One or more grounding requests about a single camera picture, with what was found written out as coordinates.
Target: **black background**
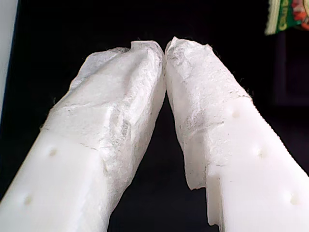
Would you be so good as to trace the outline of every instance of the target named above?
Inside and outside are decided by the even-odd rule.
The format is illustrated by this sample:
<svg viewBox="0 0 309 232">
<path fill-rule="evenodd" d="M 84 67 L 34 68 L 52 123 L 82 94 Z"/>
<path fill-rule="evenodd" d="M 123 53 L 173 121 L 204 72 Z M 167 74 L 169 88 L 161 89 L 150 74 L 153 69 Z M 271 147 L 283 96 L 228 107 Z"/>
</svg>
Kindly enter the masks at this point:
<svg viewBox="0 0 309 232">
<path fill-rule="evenodd" d="M 133 40 L 156 40 L 164 49 L 173 36 L 213 46 L 309 173 L 307 108 L 272 104 L 278 37 L 264 35 L 267 8 L 265 0 L 20 1 L 1 123 L 0 199 L 49 109 L 66 93 L 88 55 L 130 47 Z M 289 29 L 286 35 L 290 63 L 300 60 L 309 67 L 308 53 L 300 51 L 307 32 Z M 295 76 L 308 78 L 304 73 Z M 297 86 L 302 93 L 308 91 L 289 81 L 290 91 L 297 92 Z M 186 185 L 167 99 L 136 176 L 111 216 L 109 231 L 218 231 L 207 224 L 205 190 L 190 191 Z"/>
</svg>

